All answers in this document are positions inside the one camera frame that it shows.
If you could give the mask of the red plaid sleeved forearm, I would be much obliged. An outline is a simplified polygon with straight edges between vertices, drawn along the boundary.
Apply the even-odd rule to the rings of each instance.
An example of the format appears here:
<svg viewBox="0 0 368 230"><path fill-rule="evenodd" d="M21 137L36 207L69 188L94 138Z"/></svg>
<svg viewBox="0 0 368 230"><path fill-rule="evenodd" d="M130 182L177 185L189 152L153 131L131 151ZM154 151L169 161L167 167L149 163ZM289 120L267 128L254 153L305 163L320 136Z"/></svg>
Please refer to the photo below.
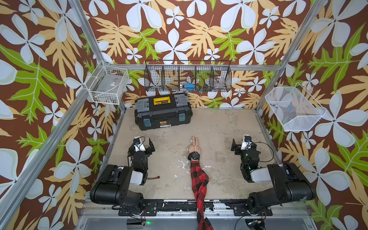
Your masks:
<svg viewBox="0 0 368 230"><path fill-rule="evenodd" d="M202 170L199 161L191 161L192 190L196 200L197 222L199 230L214 230L205 216L205 197L207 194L208 175Z"/></svg>

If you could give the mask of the black wrist watch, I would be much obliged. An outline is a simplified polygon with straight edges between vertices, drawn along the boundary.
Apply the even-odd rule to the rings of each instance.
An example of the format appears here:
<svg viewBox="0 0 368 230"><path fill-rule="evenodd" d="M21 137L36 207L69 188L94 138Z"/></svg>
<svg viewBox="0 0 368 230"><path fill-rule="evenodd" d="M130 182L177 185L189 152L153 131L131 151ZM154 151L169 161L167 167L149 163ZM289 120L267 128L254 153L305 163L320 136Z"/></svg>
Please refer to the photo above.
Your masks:
<svg viewBox="0 0 368 230"><path fill-rule="evenodd" d="M200 154L198 152L192 152L188 155L188 159L190 161L199 161L200 160Z"/></svg>

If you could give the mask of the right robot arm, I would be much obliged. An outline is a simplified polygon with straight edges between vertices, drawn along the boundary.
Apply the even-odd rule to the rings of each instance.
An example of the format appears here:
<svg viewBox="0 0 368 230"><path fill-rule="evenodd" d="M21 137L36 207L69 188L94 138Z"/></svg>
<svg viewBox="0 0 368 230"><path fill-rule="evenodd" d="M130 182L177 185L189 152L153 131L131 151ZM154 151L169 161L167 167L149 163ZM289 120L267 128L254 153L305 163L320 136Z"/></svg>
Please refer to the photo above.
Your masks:
<svg viewBox="0 0 368 230"><path fill-rule="evenodd" d="M255 215L274 205L290 202L313 200L316 189L294 163L269 164L264 168L258 166L261 152L251 136L243 136L242 143L232 140L231 151L241 158L240 170L248 183L271 182L272 188L252 192L244 203L233 205L235 215Z"/></svg>

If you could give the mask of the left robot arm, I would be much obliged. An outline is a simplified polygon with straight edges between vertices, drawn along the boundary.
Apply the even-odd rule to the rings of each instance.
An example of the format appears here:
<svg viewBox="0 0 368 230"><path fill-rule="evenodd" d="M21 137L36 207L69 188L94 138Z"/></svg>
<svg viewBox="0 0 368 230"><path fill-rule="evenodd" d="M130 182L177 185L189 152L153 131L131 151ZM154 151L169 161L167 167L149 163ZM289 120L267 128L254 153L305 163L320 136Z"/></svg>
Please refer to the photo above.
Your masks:
<svg viewBox="0 0 368 230"><path fill-rule="evenodd" d="M130 185L142 186L148 179L148 158L155 152L154 144L146 138L134 138L127 152L128 165L107 165L90 191L90 200L96 204L143 209L141 193L129 190Z"/></svg>

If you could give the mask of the mannequin hand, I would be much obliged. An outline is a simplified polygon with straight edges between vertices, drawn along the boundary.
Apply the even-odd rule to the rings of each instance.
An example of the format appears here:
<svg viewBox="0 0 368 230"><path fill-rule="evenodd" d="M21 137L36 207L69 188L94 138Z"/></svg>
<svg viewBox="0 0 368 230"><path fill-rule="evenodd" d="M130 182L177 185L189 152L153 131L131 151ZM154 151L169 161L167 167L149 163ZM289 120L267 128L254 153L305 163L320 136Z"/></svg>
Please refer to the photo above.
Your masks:
<svg viewBox="0 0 368 230"><path fill-rule="evenodd" d="M201 154L201 148L199 147L199 141L198 138L195 136L192 137L192 144L188 147L188 152L193 153L197 152L198 154Z"/></svg>

